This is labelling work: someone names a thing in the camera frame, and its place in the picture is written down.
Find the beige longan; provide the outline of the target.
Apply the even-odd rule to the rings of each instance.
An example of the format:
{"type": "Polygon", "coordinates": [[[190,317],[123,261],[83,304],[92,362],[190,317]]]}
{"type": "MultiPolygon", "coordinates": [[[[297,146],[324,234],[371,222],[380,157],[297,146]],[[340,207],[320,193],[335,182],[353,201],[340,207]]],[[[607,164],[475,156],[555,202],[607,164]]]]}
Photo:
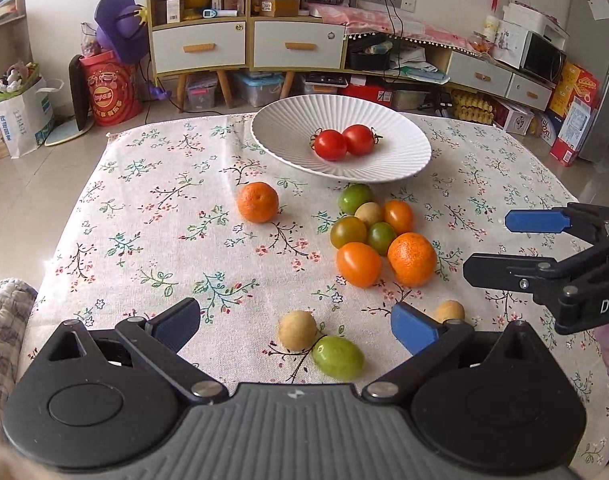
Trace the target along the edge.
{"type": "Polygon", "coordinates": [[[278,340],[292,352],[309,349],[318,333],[317,323],[308,311],[291,311],[278,322],[278,340]]]}
{"type": "Polygon", "coordinates": [[[384,209],[375,202],[364,203],[355,211],[355,218],[361,220],[367,229],[370,229],[374,224],[384,221],[384,209]]]}
{"type": "Polygon", "coordinates": [[[443,323],[448,320],[464,320],[466,318],[465,308],[461,302],[457,300],[443,301],[434,310],[434,319],[438,323],[443,323]]]}

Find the large orange mandarin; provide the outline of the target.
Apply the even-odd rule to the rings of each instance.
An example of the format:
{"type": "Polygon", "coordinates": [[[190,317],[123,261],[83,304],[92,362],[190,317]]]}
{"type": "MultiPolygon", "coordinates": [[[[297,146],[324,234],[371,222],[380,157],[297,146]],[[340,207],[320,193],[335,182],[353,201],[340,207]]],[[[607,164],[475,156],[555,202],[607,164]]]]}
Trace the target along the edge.
{"type": "Polygon", "coordinates": [[[437,255],[431,242],[412,232],[399,235],[390,244],[387,259],[396,280],[407,287],[428,283],[437,266],[437,255]]]}

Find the green oval fruit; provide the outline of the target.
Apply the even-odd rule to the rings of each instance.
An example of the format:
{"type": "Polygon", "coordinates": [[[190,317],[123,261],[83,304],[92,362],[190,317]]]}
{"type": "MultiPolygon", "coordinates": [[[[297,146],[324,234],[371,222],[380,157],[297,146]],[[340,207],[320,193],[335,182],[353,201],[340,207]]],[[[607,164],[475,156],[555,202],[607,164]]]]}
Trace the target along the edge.
{"type": "Polygon", "coordinates": [[[314,364],[321,372],[342,382],[358,378],[364,367],[364,354],[348,339],[324,336],[311,351],[314,364]]]}

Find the orange tomato front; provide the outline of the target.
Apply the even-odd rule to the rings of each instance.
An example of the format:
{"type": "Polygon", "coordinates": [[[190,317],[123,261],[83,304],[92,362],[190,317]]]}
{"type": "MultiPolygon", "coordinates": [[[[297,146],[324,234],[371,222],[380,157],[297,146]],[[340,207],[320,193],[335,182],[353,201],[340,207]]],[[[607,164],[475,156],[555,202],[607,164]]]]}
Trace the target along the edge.
{"type": "Polygon", "coordinates": [[[336,266],[339,274],[351,285],[369,288],[382,272],[382,258],[371,246],[351,242],[336,252],[336,266]]]}

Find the orange tomato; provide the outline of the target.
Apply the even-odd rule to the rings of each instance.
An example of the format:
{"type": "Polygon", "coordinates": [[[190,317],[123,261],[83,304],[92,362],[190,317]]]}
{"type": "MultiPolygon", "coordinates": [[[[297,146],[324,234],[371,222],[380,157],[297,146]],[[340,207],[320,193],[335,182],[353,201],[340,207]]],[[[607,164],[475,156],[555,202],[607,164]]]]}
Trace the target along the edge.
{"type": "Polygon", "coordinates": [[[351,242],[336,252],[336,266],[339,274],[351,285],[369,288],[382,272],[382,258],[371,246],[351,242]]]}
{"type": "Polygon", "coordinates": [[[398,235],[412,232],[414,229],[413,209],[402,200],[388,200],[384,204],[384,221],[398,235]]]}

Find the small dark green tomato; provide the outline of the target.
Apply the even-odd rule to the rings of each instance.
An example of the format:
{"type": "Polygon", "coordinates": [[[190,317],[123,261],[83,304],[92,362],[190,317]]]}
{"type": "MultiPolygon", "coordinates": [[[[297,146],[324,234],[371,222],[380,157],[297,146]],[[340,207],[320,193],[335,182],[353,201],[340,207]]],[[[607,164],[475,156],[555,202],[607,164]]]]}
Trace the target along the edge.
{"type": "Polygon", "coordinates": [[[387,222],[376,222],[367,232],[367,244],[369,244],[378,255],[386,257],[388,249],[398,237],[396,231],[387,222]]]}

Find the orange tomato back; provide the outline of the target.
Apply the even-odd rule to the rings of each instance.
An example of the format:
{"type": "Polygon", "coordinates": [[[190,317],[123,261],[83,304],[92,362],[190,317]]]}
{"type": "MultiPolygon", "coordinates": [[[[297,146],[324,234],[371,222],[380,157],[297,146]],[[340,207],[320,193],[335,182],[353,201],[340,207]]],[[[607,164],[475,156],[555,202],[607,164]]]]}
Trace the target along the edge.
{"type": "Polygon", "coordinates": [[[398,235],[412,232],[414,229],[413,209],[402,200],[388,200],[384,204],[384,221],[398,235]]]}

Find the olive yellow-green tomato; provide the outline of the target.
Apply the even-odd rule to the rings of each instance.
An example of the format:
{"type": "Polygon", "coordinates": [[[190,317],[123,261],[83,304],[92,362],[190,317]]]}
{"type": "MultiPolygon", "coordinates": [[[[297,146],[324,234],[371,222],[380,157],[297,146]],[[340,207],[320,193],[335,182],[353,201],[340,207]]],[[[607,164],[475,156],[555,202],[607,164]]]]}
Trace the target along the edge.
{"type": "Polygon", "coordinates": [[[365,243],[367,226],[359,218],[341,218],[332,226],[329,238],[336,249],[341,249],[349,243],[365,243]]]}

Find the green round fruit back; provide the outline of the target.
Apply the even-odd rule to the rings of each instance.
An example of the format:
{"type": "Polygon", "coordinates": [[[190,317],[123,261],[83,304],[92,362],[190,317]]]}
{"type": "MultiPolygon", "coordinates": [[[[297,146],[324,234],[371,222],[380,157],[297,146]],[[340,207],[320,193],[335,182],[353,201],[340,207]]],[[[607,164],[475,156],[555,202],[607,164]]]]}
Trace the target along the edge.
{"type": "Polygon", "coordinates": [[[370,187],[363,183],[349,185],[338,198],[338,208],[344,214],[353,216],[362,205],[373,200],[370,187]]]}

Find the lone orange mandarin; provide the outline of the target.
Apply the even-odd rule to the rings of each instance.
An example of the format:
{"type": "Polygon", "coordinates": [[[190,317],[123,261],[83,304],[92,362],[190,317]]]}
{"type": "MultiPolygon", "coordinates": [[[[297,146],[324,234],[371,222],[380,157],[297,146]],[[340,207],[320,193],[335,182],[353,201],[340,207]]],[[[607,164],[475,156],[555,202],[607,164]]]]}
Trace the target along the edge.
{"type": "Polygon", "coordinates": [[[264,182],[246,184],[236,197],[239,213],[249,222],[265,223],[278,213],[280,199],[277,192],[264,182]]]}

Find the red tomato with stem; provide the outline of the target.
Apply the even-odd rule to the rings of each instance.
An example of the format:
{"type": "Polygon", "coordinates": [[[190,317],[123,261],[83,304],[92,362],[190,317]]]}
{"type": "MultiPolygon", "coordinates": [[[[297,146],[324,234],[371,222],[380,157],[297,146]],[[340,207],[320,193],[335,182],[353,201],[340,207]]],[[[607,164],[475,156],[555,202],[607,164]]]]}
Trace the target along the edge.
{"type": "Polygon", "coordinates": [[[320,129],[311,138],[311,148],[321,159],[337,162],[347,154],[343,135],[334,129],[320,129]]]}

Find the yellow egg carton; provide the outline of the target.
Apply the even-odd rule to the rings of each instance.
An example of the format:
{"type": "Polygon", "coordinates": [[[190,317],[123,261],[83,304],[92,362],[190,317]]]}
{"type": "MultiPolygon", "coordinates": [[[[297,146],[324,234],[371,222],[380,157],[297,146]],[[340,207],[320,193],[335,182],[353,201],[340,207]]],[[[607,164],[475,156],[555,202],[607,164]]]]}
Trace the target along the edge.
{"type": "Polygon", "coordinates": [[[495,120],[491,100],[484,94],[460,89],[451,91],[453,116],[464,122],[491,125],[495,120]]]}

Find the low wooden tv bench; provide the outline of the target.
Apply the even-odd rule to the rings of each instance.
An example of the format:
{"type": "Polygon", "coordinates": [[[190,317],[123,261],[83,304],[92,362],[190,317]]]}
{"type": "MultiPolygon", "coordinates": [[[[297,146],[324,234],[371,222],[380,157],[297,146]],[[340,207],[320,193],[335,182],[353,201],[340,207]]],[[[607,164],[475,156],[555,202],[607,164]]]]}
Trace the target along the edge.
{"type": "Polygon", "coordinates": [[[506,99],[534,110],[545,110],[554,90],[554,84],[534,76],[521,73],[516,68],[503,64],[488,53],[480,53],[464,39],[450,35],[447,39],[435,36],[399,36],[392,32],[350,30],[345,35],[346,53],[357,50],[363,42],[368,46],[390,40],[389,61],[396,67],[369,70],[367,73],[390,82],[417,82],[418,84],[449,84],[452,87],[479,91],[489,96],[506,99]],[[422,49],[425,61],[434,71],[424,72],[419,68],[407,68],[398,64],[402,55],[422,49]]]}

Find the red snack bucket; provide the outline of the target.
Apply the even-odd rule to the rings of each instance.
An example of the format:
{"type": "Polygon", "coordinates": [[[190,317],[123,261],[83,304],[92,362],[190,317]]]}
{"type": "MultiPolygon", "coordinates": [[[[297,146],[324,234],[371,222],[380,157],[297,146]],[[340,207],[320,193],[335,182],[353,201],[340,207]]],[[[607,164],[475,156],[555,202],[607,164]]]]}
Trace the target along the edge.
{"type": "Polygon", "coordinates": [[[119,125],[141,113],[134,65],[121,63],[111,50],[84,56],[80,62],[91,109],[100,126],[119,125]]]}

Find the pink cloth on bench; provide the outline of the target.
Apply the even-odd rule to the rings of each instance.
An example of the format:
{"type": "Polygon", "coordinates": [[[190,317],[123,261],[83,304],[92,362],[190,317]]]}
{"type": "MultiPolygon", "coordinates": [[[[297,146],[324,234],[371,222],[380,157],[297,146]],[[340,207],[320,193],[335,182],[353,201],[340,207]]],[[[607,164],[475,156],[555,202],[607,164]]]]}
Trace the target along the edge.
{"type": "Polygon", "coordinates": [[[314,18],[321,18],[325,24],[344,25],[347,35],[362,35],[368,32],[387,34],[459,51],[470,56],[480,56],[465,37],[415,18],[401,18],[390,6],[381,12],[352,8],[352,6],[309,3],[308,9],[314,18]]]}

